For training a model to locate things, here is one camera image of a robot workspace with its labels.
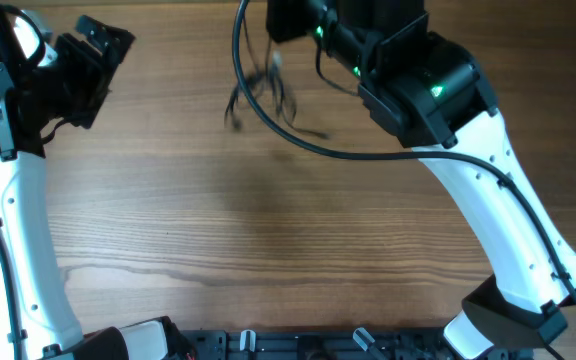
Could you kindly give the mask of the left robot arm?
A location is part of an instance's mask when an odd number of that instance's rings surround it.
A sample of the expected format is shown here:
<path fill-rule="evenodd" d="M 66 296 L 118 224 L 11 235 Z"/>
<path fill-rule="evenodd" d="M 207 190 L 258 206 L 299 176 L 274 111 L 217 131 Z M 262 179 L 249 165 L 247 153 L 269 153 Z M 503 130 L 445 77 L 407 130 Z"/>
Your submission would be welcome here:
<path fill-rule="evenodd" d="M 134 36 L 89 16 L 53 36 L 0 4 L 0 359 L 192 359 L 168 317 L 85 333 L 65 293 L 46 210 L 45 145 L 89 128 Z"/>

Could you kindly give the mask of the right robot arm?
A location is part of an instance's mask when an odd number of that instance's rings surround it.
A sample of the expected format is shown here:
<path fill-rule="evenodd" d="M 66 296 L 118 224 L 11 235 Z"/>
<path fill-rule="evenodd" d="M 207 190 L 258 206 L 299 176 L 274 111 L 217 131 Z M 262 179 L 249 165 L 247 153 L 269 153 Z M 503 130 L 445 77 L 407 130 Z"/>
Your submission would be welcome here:
<path fill-rule="evenodd" d="M 271 1 L 277 43 L 304 36 L 358 81 L 371 119 L 440 181 L 479 240 L 491 276 L 443 337 L 459 357 L 549 348 L 576 307 L 576 252 L 522 169 L 474 56 L 429 27 L 420 1 Z"/>

